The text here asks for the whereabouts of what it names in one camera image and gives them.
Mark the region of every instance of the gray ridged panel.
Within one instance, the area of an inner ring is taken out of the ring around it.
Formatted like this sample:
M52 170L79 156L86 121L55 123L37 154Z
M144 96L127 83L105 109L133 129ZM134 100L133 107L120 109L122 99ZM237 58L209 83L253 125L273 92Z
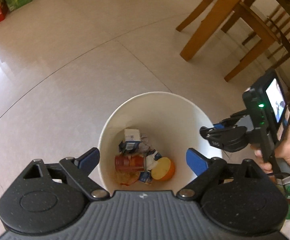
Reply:
M206 219L195 202L177 199L171 191L117 191L93 202L72 226L46 236L6 232L0 240L238 240ZM253 240L286 240L280 233Z

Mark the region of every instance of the trash can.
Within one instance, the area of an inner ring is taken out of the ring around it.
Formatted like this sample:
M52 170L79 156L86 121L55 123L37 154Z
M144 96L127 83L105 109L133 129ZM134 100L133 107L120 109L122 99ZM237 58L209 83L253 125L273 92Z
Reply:
M135 96L121 106L107 120L98 142L100 162L98 171L104 187L115 190L173 190L178 192L196 175L186 163L186 151L192 147L208 158L222 157L220 149L211 147L199 134L202 126L213 124L194 103L172 93L150 92ZM151 185L136 182L130 186L115 180L115 155L124 138L124 129L139 129L147 134L152 147L175 163L175 175L168 181L153 181Z

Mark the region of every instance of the red can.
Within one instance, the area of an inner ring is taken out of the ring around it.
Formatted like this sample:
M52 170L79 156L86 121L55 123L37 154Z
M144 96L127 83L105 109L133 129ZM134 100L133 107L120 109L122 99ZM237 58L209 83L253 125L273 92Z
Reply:
M116 156L115 169L122 172L145 171L144 157L142 156Z

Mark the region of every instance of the tile floor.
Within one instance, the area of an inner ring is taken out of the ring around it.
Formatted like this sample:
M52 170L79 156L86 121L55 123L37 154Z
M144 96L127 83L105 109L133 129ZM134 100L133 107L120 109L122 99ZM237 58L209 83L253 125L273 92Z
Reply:
M268 62L260 57L224 81L244 55L239 24L184 61L179 53L203 16L182 33L175 27L200 1L34 0L8 15L0 23L0 196L32 159L57 162L96 146L109 115L137 94L171 91L213 122L243 109L242 91ZM91 177L100 183L97 171Z

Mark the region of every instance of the orange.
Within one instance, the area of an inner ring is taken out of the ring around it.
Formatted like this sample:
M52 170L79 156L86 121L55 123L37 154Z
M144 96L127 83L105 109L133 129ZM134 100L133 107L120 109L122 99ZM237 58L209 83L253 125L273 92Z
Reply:
M157 165L152 169L152 178L159 181L171 179L175 173L175 164L167 157L157 160Z

